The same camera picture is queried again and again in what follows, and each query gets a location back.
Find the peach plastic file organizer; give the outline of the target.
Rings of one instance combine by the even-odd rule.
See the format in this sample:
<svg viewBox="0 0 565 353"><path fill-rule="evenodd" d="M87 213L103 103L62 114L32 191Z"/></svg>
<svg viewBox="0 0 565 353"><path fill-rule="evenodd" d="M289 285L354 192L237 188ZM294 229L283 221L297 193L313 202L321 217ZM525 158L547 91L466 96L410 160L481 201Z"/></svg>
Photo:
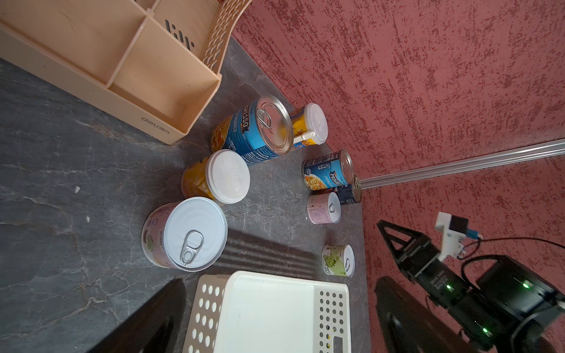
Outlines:
<svg viewBox="0 0 565 353"><path fill-rule="evenodd" d="M3 1L1 57L166 144L218 91L248 1Z"/></svg>

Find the dark chopped tomatoes can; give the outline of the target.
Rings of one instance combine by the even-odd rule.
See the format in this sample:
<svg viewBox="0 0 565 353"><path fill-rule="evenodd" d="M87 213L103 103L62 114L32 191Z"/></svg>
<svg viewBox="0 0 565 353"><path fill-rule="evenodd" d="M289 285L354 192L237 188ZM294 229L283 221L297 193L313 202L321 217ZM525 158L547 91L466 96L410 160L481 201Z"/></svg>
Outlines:
<svg viewBox="0 0 565 353"><path fill-rule="evenodd" d="M357 175L354 176L351 185L339 186L325 191L325 193L329 192L334 192L338 196L341 205L359 204L362 201L362 188Z"/></svg>

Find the tall yellow can white lid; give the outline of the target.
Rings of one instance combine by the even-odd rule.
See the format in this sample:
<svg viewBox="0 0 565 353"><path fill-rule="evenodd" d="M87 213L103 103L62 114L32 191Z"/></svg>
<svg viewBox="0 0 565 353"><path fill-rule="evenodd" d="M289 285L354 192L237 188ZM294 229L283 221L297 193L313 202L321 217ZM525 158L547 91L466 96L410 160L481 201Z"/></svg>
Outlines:
<svg viewBox="0 0 565 353"><path fill-rule="evenodd" d="M290 113L294 129L293 150L307 146L322 145L328 139L328 122L322 108L316 103L308 103Z"/></svg>

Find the short yellow can white lid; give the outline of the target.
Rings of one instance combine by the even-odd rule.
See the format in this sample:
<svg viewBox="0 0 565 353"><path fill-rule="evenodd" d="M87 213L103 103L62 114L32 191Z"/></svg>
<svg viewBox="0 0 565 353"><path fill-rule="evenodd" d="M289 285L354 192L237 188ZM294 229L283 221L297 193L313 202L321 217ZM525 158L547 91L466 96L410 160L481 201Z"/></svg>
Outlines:
<svg viewBox="0 0 565 353"><path fill-rule="evenodd" d="M235 204L250 190L250 170L239 154L221 149L185 169L180 184L186 199L206 197L218 204Z"/></svg>

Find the blue Progresso soup can left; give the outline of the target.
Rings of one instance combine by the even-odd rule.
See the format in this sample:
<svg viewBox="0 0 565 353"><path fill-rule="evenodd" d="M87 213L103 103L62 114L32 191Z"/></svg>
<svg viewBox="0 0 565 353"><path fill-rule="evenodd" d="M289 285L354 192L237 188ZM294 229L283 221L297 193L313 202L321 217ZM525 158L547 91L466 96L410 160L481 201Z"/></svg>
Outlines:
<svg viewBox="0 0 565 353"><path fill-rule="evenodd" d="M275 96L249 103L217 124L210 133L210 151L230 149L249 166L288 154L294 131L288 110Z"/></svg>

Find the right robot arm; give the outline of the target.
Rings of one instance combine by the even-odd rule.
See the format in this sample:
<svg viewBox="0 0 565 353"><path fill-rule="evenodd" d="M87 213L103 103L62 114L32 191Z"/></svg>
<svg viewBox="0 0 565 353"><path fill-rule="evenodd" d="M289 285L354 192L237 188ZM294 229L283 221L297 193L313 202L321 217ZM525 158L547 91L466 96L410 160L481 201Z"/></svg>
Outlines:
<svg viewBox="0 0 565 353"><path fill-rule="evenodd" d="M543 334L562 313L564 295L515 259L487 254L465 260L456 274L421 232L381 220L378 229L400 272L486 352L542 352Z"/></svg>

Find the small green can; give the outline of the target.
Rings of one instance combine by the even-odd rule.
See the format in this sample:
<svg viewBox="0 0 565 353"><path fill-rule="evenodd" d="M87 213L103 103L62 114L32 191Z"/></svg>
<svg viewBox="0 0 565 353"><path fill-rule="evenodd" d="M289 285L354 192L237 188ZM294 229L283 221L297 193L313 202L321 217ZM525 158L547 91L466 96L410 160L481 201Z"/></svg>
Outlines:
<svg viewBox="0 0 565 353"><path fill-rule="evenodd" d="M355 273L355 254L350 245L325 245L322 250L322 268L326 275L352 277Z"/></svg>

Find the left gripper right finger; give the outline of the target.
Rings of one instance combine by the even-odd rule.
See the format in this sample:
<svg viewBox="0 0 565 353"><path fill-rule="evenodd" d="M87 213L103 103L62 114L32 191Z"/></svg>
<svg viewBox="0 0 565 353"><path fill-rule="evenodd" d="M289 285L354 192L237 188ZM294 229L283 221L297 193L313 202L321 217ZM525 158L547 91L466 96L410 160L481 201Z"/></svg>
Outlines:
<svg viewBox="0 0 565 353"><path fill-rule="evenodd" d="M389 352L475 352L390 277L375 286L381 332Z"/></svg>

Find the right corner aluminium profile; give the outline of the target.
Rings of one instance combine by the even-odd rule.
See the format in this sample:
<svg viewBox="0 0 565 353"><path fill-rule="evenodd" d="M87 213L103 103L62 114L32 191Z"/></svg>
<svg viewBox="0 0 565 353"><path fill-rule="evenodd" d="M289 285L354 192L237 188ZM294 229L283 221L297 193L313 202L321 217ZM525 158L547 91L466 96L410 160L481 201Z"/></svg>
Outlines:
<svg viewBox="0 0 565 353"><path fill-rule="evenodd" d="M363 190L379 188L387 185L395 185L413 182L421 179L442 177L451 174L459 174L468 171L490 169L498 166L506 166L515 163L524 163L548 157L556 157L564 154L564 139L549 141L542 144L520 147L480 157L442 163L410 171L402 171L382 176L374 176L360 181Z"/></svg>

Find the blue Progresso noodle soup can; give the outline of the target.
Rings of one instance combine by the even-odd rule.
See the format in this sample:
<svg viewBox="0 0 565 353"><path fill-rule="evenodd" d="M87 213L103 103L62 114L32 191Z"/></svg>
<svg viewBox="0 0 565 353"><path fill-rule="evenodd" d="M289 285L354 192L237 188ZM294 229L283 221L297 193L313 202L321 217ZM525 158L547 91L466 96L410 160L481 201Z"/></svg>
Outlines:
<svg viewBox="0 0 565 353"><path fill-rule="evenodd" d="M355 179L353 162L345 149L306 160L302 165L302 173L303 181L311 191L351 185Z"/></svg>

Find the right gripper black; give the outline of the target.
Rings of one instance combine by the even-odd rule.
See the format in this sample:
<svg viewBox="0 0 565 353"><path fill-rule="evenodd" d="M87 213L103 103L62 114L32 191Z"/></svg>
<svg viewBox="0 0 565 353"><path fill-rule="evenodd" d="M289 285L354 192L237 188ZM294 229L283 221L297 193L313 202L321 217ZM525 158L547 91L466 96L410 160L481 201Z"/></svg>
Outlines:
<svg viewBox="0 0 565 353"><path fill-rule="evenodd" d="M469 285L439 260L440 251L421 232L381 220L378 229L397 265L408 262L411 280L417 282L445 309L466 295Z"/></svg>

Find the pink can front left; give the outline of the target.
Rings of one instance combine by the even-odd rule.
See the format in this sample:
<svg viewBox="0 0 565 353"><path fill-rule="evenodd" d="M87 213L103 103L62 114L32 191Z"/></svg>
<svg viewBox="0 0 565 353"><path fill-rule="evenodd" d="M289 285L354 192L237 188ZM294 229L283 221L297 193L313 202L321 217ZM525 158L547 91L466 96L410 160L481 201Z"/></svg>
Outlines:
<svg viewBox="0 0 565 353"><path fill-rule="evenodd" d="M220 258L227 237L227 219L218 204L191 197L154 210L144 222L141 245L154 265L194 273Z"/></svg>

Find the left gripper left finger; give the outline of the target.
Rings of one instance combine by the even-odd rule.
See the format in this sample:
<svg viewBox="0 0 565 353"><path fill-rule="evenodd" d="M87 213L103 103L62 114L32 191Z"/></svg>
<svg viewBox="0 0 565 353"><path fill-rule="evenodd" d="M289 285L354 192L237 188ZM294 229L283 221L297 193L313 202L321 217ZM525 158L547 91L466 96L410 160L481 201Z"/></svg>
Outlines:
<svg viewBox="0 0 565 353"><path fill-rule="evenodd" d="M173 352L185 303L185 285L173 279L90 351Z"/></svg>

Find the small pink can back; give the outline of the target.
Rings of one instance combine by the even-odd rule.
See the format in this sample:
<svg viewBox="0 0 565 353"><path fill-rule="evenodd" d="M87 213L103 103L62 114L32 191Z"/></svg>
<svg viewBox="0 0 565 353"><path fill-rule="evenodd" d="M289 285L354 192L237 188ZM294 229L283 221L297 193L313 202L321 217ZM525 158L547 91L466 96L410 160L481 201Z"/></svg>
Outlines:
<svg viewBox="0 0 565 353"><path fill-rule="evenodd" d="M335 192L311 195L307 212L313 224L337 224L341 220L341 203Z"/></svg>

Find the white perforated plastic basket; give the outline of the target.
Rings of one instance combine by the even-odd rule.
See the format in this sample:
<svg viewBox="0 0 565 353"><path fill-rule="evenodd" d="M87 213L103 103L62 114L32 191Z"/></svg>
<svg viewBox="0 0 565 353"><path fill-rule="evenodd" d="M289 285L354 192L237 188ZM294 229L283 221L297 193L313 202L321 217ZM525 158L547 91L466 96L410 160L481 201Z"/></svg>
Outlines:
<svg viewBox="0 0 565 353"><path fill-rule="evenodd" d="M345 284L254 272L203 275L184 352L351 352Z"/></svg>

